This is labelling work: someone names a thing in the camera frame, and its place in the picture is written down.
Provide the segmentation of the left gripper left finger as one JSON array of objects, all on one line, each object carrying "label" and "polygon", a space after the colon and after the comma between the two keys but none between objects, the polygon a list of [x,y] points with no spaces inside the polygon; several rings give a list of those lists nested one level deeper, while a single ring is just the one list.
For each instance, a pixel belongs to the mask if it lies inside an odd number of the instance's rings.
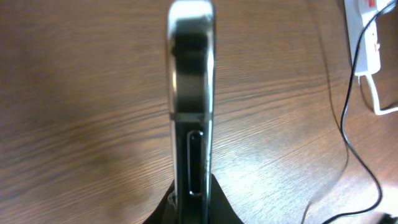
[{"label": "left gripper left finger", "polygon": [[175,182],[172,181],[156,209],[143,224],[177,224],[177,216],[177,194],[175,191]]}]

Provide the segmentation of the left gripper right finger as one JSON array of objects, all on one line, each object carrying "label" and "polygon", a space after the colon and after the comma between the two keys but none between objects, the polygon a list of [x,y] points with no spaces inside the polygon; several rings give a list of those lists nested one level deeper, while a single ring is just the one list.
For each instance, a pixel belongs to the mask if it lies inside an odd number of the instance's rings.
[{"label": "left gripper right finger", "polygon": [[242,220],[234,212],[213,174],[211,175],[209,223],[243,224]]}]

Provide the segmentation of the black smartphone with white circles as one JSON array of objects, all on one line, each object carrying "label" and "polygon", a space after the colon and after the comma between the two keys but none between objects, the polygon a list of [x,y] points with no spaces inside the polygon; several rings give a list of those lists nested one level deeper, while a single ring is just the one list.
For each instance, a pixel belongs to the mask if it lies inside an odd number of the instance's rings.
[{"label": "black smartphone with white circles", "polygon": [[165,37],[178,223],[209,223],[215,7],[174,1]]}]

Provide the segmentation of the white power strip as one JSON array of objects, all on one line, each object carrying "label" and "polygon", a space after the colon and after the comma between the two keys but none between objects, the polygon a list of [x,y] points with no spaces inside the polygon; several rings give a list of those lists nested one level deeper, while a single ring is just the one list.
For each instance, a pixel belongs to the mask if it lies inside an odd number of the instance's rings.
[{"label": "white power strip", "polygon": [[375,15],[391,12],[394,0],[344,0],[346,27],[354,74],[373,75],[381,69]]}]

